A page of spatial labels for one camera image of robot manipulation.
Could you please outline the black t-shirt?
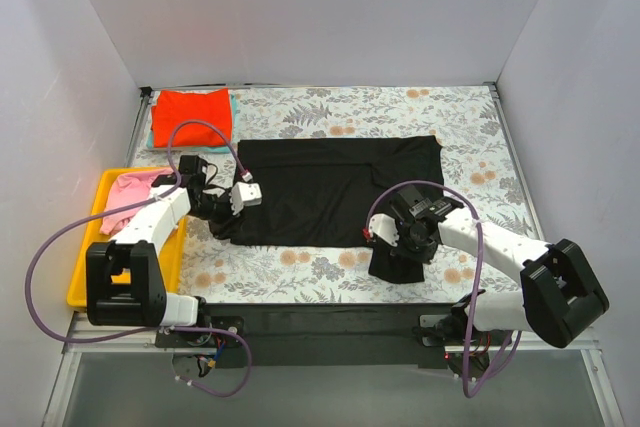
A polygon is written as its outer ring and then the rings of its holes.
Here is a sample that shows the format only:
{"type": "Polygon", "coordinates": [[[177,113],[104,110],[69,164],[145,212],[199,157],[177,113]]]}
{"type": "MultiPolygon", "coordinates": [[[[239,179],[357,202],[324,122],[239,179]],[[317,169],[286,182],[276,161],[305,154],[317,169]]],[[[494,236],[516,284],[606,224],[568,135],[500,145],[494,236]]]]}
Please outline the black t-shirt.
{"type": "Polygon", "coordinates": [[[444,183],[433,136],[242,140],[238,154],[262,201],[209,230],[241,246],[363,247],[369,209],[388,209],[384,191],[418,180],[436,199],[444,183]]]}

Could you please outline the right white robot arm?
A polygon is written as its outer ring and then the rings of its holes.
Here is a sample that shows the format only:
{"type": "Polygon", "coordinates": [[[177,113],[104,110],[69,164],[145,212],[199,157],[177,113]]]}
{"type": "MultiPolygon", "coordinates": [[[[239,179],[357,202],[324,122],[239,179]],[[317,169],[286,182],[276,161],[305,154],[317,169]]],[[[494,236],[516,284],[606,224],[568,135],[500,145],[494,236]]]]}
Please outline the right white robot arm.
{"type": "Polygon", "coordinates": [[[367,231],[385,244],[389,255],[403,260],[423,264],[438,246],[445,246],[475,255],[517,284],[513,292],[474,290],[428,328],[432,337],[471,345],[491,331],[526,331],[564,348],[610,307],[575,242],[521,236],[481,220],[459,198],[428,199],[414,182],[404,182],[394,191],[388,212],[371,216],[367,231]]]}

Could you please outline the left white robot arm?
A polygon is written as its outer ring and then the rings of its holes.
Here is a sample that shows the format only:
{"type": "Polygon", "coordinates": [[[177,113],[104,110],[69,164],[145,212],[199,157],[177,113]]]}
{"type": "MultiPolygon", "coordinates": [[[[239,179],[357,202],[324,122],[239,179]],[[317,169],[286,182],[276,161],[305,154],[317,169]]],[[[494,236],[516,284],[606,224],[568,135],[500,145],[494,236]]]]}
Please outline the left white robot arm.
{"type": "Polygon", "coordinates": [[[205,345],[213,333],[202,297],[167,290],[159,253],[176,226],[192,216],[208,221],[219,235],[241,218],[243,210],[261,203],[260,186],[245,171],[219,194],[210,191],[209,163],[195,155],[180,158],[177,172],[153,179],[148,199],[127,225],[107,242],[86,251],[86,311],[97,326],[175,328],[193,347],[205,345]]]}

